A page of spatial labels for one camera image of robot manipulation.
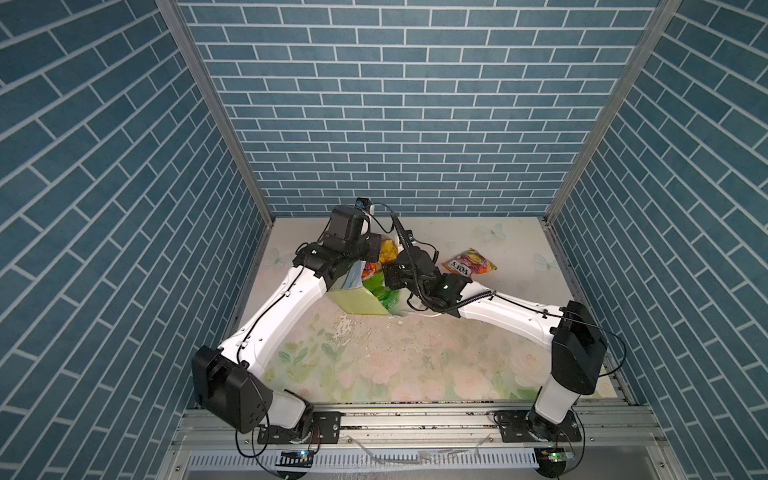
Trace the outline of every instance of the aluminum frame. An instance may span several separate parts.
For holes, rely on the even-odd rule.
[[[626,66],[618,80],[616,80],[616,85],[609,94],[605,106],[600,110],[592,130],[589,131],[584,139],[584,143],[581,144],[581,149],[576,154],[574,163],[566,174],[563,184],[554,195],[552,203],[547,207],[544,218],[548,222],[553,222],[560,214],[565,201],[568,199],[568,195],[576,187],[578,179],[581,178],[581,175],[592,161],[592,155],[598,149],[600,142],[603,141],[603,137],[605,137],[605,133],[611,126],[611,122],[614,121],[619,108],[624,103],[624,99],[629,95],[632,85],[634,85],[637,77],[643,71],[645,62],[648,61],[650,54],[656,48],[656,44],[661,39],[664,30],[667,29],[681,2],[682,0],[660,0],[654,13],[651,14],[640,40],[637,42],[637,46],[632,49]]]
[[[343,414],[339,443],[324,449],[348,449],[356,442],[368,449],[494,449],[543,447],[546,442],[502,442],[489,412],[500,409],[529,409],[529,402],[466,402],[423,404],[316,404],[316,410]],[[675,480],[667,466],[669,445],[648,406],[629,406],[621,400],[585,399],[575,408],[584,423],[587,445],[644,446],[657,464],[662,480]],[[233,430],[215,415],[202,409],[184,412],[171,441],[158,479],[181,480],[194,452],[233,449]],[[240,447],[250,449],[250,436],[240,437]],[[284,449],[271,445],[269,449]]]
[[[168,31],[170,36],[174,38],[176,46],[181,52],[181,56],[187,63],[187,67],[190,70],[190,74],[194,79],[194,83],[200,90],[200,94],[203,95],[205,104],[208,106],[211,117],[214,119],[216,126],[219,128],[221,137],[224,139],[224,143],[227,144],[227,149],[230,151],[232,158],[234,159],[237,170],[240,172],[240,176],[243,177],[243,181],[250,192],[250,196],[256,203],[259,212],[264,217],[268,227],[274,224],[275,217],[272,215],[269,204],[266,202],[266,198],[261,191],[261,187],[256,180],[256,175],[251,168],[248,157],[243,150],[243,145],[240,143],[240,139],[237,138],[235,129],[230,120],[230,116],[224,109],[224,105],[221,102],[219,94],[214,87],[214,81],[211,79],[208,69],[205,66],[203,57],[200,55],[200,51],[195,45],[192,38],[192,32],[184,20],[184,14],[181,13],[177,0],[156,0],[157,8],[160,10],[160,15],[163,17],[166,25],[168,25]]]

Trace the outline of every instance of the orange snack bag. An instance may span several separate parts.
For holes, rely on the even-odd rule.
[[[496,265],[474,248],[466,250],[461,255],[442,265],[447,271],[463,276],[472,276],[473,273],[486,273],[496,270]]]

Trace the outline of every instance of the mounting plate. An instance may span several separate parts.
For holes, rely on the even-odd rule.
[[[320,427],[321,444],[339,443],[339,429],[341,428],[341,412],[314,412],[312,414],[312,426]],[[283,427],[272,425],[270,430],[270,445],[294,445],[291,440],[295,440],[293,432]],[[259,429],[259,445],[266,443],[266,428]]]
[[[521,443],[521,442],[540,442],[540,439],[534,437],[528,431],[528,421],[525,417],[530,412],[528,410],[498,410],[493,412],[493,418],[498,424],[498,429],[502,434],[502,441],[504,443]],[[565,418],[561,423],[561,431],[559,432],[560,438],[566,442],[570,440],[571,443],[581,441],[581,430],[576,423],[576,417],[572,411],[568,411],[565,414]]]

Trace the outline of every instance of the table surface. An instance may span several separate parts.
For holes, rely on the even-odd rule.
[[[381,221],[389,225],[389,218]],[[487,257],[498,269],[473,276],[487,287],[544,304],[566,305],[572,300],[535,218],[403,217],[401,221],[419,240],[437,247],[439,263],[468,248]],[[242,323],[285,277],[296,247],[315,240],[326,222],[326,218],[277,219]],[[311,402],[533,399],[549,374],[550,362],[543,347],[479,320],[445,314],[350,315],[324,296],[285,338],[263,380],[273,389],[289,389]],[[607,377],[600,379],[593,396],[616,396]]]

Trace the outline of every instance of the black cable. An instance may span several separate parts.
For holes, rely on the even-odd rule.
[[[606,332],[606,333],[610,333],[611,335],[615,336],[621,342],[621,350],[622,350],[621,361],[619,362],[618,366],[615,369],[611,370],[610,372],[603,373],[602,375],[598,375],[598,378],[603,377],[603,376],[609,376],[612,373],[618,372],[619,369],[621,369],[621,367],[623,367],[624,363],[627,361],[627,343],[624,341],[623,338],[621,338],[616,333],[611,332],[609,329],[605,329],[605,328],[603,328],[601,326],[597,326],[597,325],[594,325],[592,323],[585,322],[583,317],[581,315],[579,315],[578,313],[576,313],[576,312],[568,312],[568,313],[570,313],[571,315],[576,315],[581,320],[576,320],[576,319],[568,318],[566,316],[556,315],[556,314],[550,313],[550,312],[545,312],[544,310],[538,310],[538,309],[535,309],[535,308],[531,308],[530,306],[523,305],[522,303],[515,302],[514,300],[510,300],[509,298],[506,298],[506,297],[498,295],[498,294],[496,295],[496,297],[500,298],[502,300],[505,300],[505,301],[507,301],[507,302],[509,302],[509,303],[511,303],[513,305],[517,305],[517,306],[519,306],[521,308],[524,308],[526,310],[531,310],[532,312],[536,312],[536,313],[538,313],[540,315],[549,315],[549,316],[553,316],[555,318],[566,319],[566,320],[570,320],[571,322],[581,323],[582,325],[591,326],[591,327],[594,327],[594,328],[596,328],[598,330],[601,330],[601,331]]]
[[[379,222],[379,219],[376,218],[373,214],[371,214],[370,212],[367,212],[364,208],[358,207],[357,205],[355,205],[354,207],[357,210],[362,210],[363,212],[366,212],[366,215],[368,217],[371,217],[373,219],[373,221],[375,221],[376,224],[379,225],[379,228],[381,228],[384,231],[384,233],[391,233],[392,230],[395,229],[395,224],[394,223],[392,223],[392,226],[390,226],[389,230],[387,230],[386,228],[384,228],[384,226],[381,224],[381,222]],[[368,220],[368,231],[370,231],[370,230],[371,230],[371,222],[370,222],[370,220]]]
[[[421,240],[413,239],[414,242],[420,243],[421,245],[426,245],[427,247],[432,247],[432,250],[434,250],[434,253],[432,254],[432,263],[437,263],[437,256],[440,254],[440,252],[435,248],[434,245],[431,243],[422,242]]]
[[[397,215],[393,212],[392,213],[392,224],[393,225],[395,224],[396,217],[397,217]],[[476,302],[476,301],[478,301],[480,299],[484,299],[486,297],[494,296],[495,295],[495,291],[493,291],[493,290],[486,290],[485,292],[476,293],[475,295],[470,296],[469,298],[464,299],[464,300],[462,300],[460,302],[457,302],[456,304],[451,305],[451,306],[442,307],[442,306],[433,305],[430,300],[427,300],[428,297],[426,296],[426,294],[424,293],[424,291],[422,289],[422,285],[419,282],[419,278],[416,276],[416,264],[413,261],[413,256],[411,255],[411,247],[408,246],[409,244],[408,244],[408,242],[406,242],[405,234],[402,232],[402,225],[400,226],[400,228],[397,228],[396,230],[397,230],[397,236],[400,239],[400,244],[403,246],[403,251],[406,252],[406,257],[408,257],[408,264],[411,267],[411,273],[413,275],[413,282],[414,282],[414,284],[415,284],[414,286],[416,288],[416,292],[415,292],[416,297],[419,300],[422,301],[424,306],[426,306],[427,308],[429,308],[433,312],[436,312],[436,313],[452,312],[454,310],[458,310],[458,309],[462,308],[463,306],[467,306],[467,305],[469,305],[472,302]]]
[[[317,241],[318,241],[318,242],[320,242],[320,241],[323,239],[323,234],[325,234],[326,230],[328,230],[328,226],[329,226],[330,224],[331,224],[331,219],[329,218],[329,219],[328,219],[328,223],[326,223],[326,226],[323,228],[323,232],[320,234],[320,236],[319,236],[319,237],[318,237],[318,239],[317,239]],[[302,243],[301,245],[299,245],[299,248],[297,248],[297,249],[296,249],[296,253],[299,253],[299,250],[301,250],[301,249],[302,249],[303,247],[305,247],[306,245],[308,245],[308,243],[306,243],[306,242],[305,242],[305,243]],[[302,274],[302,273],[304,273],[304,267],[305,267],[304,265],[302,265],[302,266],[301,266],[301,270],[299,271],[299,274],[298,274],[298,275],[296,275],[296,278],[294,278],[294,279],[293,279],[293,281],[292,281],[292,282],[291,282],[291,284],[288,286],[288,288],[287,288],[287,289],[285,289],[285,291],[283,292],[283,294],[282,294],[282,295],[280,295],[279,297],[277,297],[277,299],[276,299],[274,302],[272,302],[272,304],[271,304],[271,305],[269,305],[269,306],[268,306],[268,307],[267,307],[267,308],[266,308],[266,309],[265,309],[265,310],[264,310],[264,311],[263,311],[263,312],[262,312],[262,313],[261,313],[261,314],[258,316],[258,318],[256,318],[256,320],[253,322],[253,325],[251,325],[251,326],[250,326],[250,329],[248,329],[248,333],[246,333],[245,337],[243,338],[243,340],[242,340],[243,342],[245,342],[246,340],[248,340],[248,337],[250,337],[250,334],[253,332],[253,329],[254,329],[254,328],[256,328],[256,324],[259,322],[259,320],[261,320],[261,317],[263,317],[263,316],[264,316],[264,315],[265,315],[267,312],[269,312],[269,311],[272,309],[272,307],[273,307],[273,306],[277,305],[277,303],[278,303],[279,301],[281,301],[283,298],[285,298],[285,296],[286,296],[286,293],[288,293],[288,292],[290,291],[290,289],[292,289],[292,288],[293,288],[293,286],[294,286],[294,285],[296,285],[296,281],[299,279],[299,277],[301,276],[301,274]],[[238,346],[238,348],[237,348],[237,354],[235,355],[235,356],[236,356],[236,358],[237,358],[237,365],[240,365],[240,351],[241,351],[243,348],[245,348],[245,347],[244,347],[244,346],[242,346],[242,344],[241,344],[240,346]],[[251,383],[253,383],[253,387],[256,389],[256,393],[259,395],[259,400],[261,401],[261,405],[262,405],[262,406],[266,405],[266,403],[264,402],[264,397],[262,397],[262,396],[261,396],[261,392],[259,391],[259,387],[258,387],[258,386],[256,385],[256,383],[253,381],[253,379],[251,379]],[[237,447],[237,452],[238,452],[238,453],[240,453],[240,455],[241,455],[241,456],[243,456],[244,458],[253,458],[254,460],[256,460],[256,463],[257,463],[257,464],[259,464],[259,466],[260,466],[260,467],[261,467],[261,468],[262,468],[262,469],[263,469],[265,472],[267,472],[267,473],[269,473],[269,474],[271,474],[271,475],[273,475],[273,476],[276,476],[277,478],[281,478],[281,479],[282,479],[283,477],[281,477],[281,476],[280,476],[280,475],[278,475],[277,473],[270,471],[268,468],[265,468],[265,467],[264,467],[264,465],[262,465],[262,464],[261,464],[261,462],[259,462],[259,459],[258,459],[258,457],[259,457],[259,456],[260,456],[262,453],[264,453],[264,451],[266,450],[266,447],[267,447],[267,446],[270,444],[270,430],[272,429],[272,424],[271,424],[271,422],[270,422],[270,413],[269,413],[268,409],[265,409],[265,410],[264,410],[264,418],[266,419],[266,437],[265,437],[265,438],[266,438],[266,441],[264,442],[264,445],[261,447],[261,450],[259,451],[259,453],[256,453],[256,448],[255,448],[255,446],[253,445],[253,430],[251,430],[251,432],[250,432],[251,448],[253,449],[253,455],[246,455],[246,454],[244,454],[244,453],[243,453],[243,451],[242,451],[242,450],[240,450],[240,443],[237,441],[237,429],[235,429],[235,446]]]
[[[384,230],[384,233],[391,233],[391,232],[392,232],[392,230],[394,230],[394,228],[395,228],[395,225],[394,225],[394,224],[393,224],[391,227],[389,227],[389,230],[387,230],[386,228],[384,228],[384,226],[381,224],[381,222],[379,222],[379,219],[378,219],[378,218],[374,217],[372,214],[369,214],[369,215],[371,216],[371,218],[373,219],[373,221],[375,221],[375,222],[376,222],[376,224],[377,224],[377,225],[379,225],[379,228],[381,228],[382,230]]]
[[[392,209],[392,207],[390,207],[390,206],[389,206],[389,205],[387,205],[387,204],[382,204],[381,202],[375,202],[375,203],[373,203],[373,204],[371,204],[371,205],[381,205],[382,207],[386,207],[386,209],[387,209],[387,210],[389,210],[389,212],[390,212],[391,214],[394,214],[394,213],[396,213],[396,212],[395,212],[395,211]]]
[[[587,451],[587,430],[584,428],[584,423],[582,423],[581,417],[578,416],[578,413],[576,412],[576,410],[572,410],[572,412],[574,413],[574,415],[576,415],[576,419],[578,420],[579,425],[581,425],[581,455],[579,455],[578,462],[576,462],[576,465],[572,466],[565,472],[562,472],[558,476],[558,480],[562,475],[573,472],[579,465],[581,465],[581,461],[584,460],[584,452]]]

